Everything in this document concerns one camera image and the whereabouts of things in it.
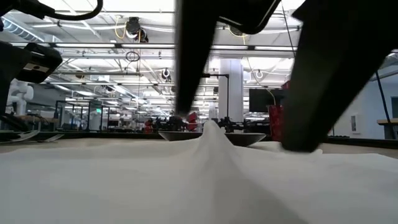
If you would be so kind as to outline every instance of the pillar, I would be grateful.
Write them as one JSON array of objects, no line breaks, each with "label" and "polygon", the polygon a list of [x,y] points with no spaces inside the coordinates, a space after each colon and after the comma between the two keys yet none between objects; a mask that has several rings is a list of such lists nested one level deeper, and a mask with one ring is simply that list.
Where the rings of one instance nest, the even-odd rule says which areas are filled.
[{"label": "pillar", "polygon": [[240,59],[221,59],[220,75],[229,74],[229,82],[226,77],[218,80],[218,117],[228,116],[231,121],[243,121],[243,66]]}]

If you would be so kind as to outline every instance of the ceiling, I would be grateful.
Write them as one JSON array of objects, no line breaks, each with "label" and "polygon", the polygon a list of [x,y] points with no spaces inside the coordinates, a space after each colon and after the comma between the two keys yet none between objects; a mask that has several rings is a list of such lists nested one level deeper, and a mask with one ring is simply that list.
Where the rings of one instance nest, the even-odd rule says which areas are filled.
[{"label": "ceiling", "polygon": [[[81,13],[92,11],[96,0],[40,0],[63,14]],[[224,24],[217,25],[215,45],[255,45],[255,46],[286,46],[290,49],[289,34],[292,44],[297,46],[300,35],[301,23],[290,15],[298,8],[303,0],[284,0],[284,9],[278,6],[266,28],[259,34],[247,35],[245,38],[236,37]],[[23,30],[38,37],[38,42],[64,42],[64,43],[134,43],[126,35],[123,37],[123,26],[128,17],[140,17],[140,24],[147,32],[151,44],[174,43],[174,0],[104,0],[104,8],[100,15],[84,22],[57,21],[46,17],[44,20],[12,11],[3,19],[17,24]],[[0,40],[8,42],[27,42],[22,35],[17,35],[12,30],[0,33]],[[115,48],[73,48],[60,47],[65,64],[60,67],[49,79],[49,82],[58,82],[61,88],[73,97],[84,97],[77,91],[87,91],[93,96],[110,98],[104,102],[113,101],[111,105],[119,108],[121,105],[144,106],[148,113],[163,111],[167,114],[172,109],[173,91],[170,86],[158,86],[153,83],[165,83],[162,72],[167,69],[174,80],[174,50],[172,49],[115,49]],[[129,63],[125,55],[129,51],[138,52],[141,60]],[[205,72],[218,73],[220,60],[224,58],[240,58],[244,73],[245,85],[276,85],[281,86],[288,79],[293,65],[293,55],[289,51],[246,51],[246,50],[213,50],[208,59]],[[257,80],[254,76],[260,72]],[[84,77],[77,77],[76,73],[86,73]],[[98,79],[110,83],[130,83],[131,85],[119,86],[115,93],[109,93],[101,85],[70,85],[70,83],[97,82]],[[206,78],[204,84],[217,85],[215,77]],[[213,87],[199,88],[197,95],[203,96],[195,102],[203,115],[209,108],[209,102],[216,101],[213,96]],[[245,88],[246,101],[248,88]]]}]

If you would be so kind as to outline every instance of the white cloth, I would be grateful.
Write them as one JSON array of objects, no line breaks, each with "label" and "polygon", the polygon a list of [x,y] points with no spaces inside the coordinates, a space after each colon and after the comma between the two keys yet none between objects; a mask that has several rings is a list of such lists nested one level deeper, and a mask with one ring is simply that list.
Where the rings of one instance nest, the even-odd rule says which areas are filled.
[{"label": "white cloth", "polygon": [[398,163],[378,154],[200,139],[0,154],[0,223],[398,223]]}]

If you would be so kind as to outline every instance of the white wall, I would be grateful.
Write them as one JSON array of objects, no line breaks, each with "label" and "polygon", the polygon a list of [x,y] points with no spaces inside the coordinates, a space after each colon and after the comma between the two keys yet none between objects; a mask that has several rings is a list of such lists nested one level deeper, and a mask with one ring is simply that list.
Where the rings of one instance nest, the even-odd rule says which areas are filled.
[{"label": "white wall", "polygon": [[[382,87],[391,118],[391,97],[398,97],[398,83],[382,83]],[[359,115],[359,121],[357,121],[359,133],[351,131],[351,116],[354,114]],[[384,128],[377,124],[377,120],[385,118],[386,114],[384,113],[377,82],[369,82],[335,124],[335,135],[344,135],[351,138],[384,139]]]}]

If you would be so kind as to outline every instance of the black bowl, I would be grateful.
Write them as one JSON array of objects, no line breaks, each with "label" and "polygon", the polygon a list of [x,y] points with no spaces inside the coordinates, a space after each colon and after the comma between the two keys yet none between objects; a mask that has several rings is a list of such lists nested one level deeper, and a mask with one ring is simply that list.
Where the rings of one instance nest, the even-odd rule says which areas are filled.
[{"label": "black bowl", "polygon": [[[179,131],[159,131],[160,136],[168,141],[183,141],[199,138],[202,133],[183,133]],[[266,134],[261,133],[225,133],[225,136],[234,146],[250,146],[261,141]]]}]

